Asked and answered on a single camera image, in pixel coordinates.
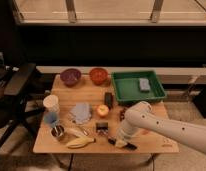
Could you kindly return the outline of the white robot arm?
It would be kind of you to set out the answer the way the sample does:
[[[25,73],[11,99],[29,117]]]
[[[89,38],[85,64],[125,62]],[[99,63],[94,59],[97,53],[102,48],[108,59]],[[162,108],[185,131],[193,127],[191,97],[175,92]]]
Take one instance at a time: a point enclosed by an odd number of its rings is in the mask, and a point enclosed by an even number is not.
[[[145,101],[126,110],[116,136],[121,140],[130,140],[139,128],[156,132],[206,154],[206,126],[155,116],[151,105]]]

